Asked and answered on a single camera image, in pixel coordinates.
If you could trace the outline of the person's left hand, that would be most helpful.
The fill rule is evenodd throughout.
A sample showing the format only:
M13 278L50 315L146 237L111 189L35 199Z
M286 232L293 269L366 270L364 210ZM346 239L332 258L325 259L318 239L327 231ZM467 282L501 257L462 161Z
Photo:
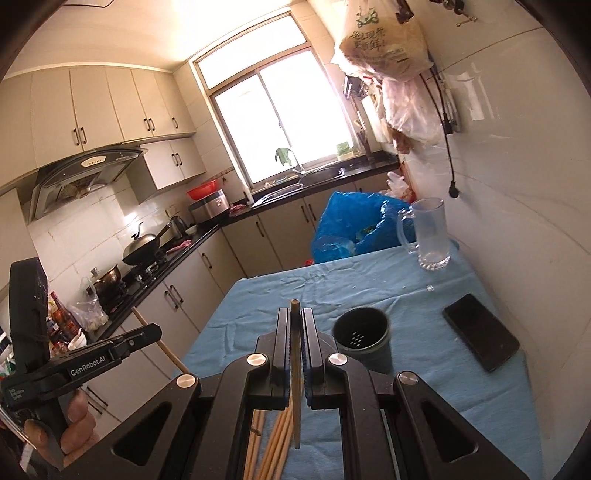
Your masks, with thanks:
M50 452L49 437L39 423L27 420L24 425L26 436L41 457L53 467L61 469L79 459L99 440L99 436L95 432L95 418L89 412L87 396L81 390L77 390L72 396L66 416L70 424L60 439L62 459L58 459Z

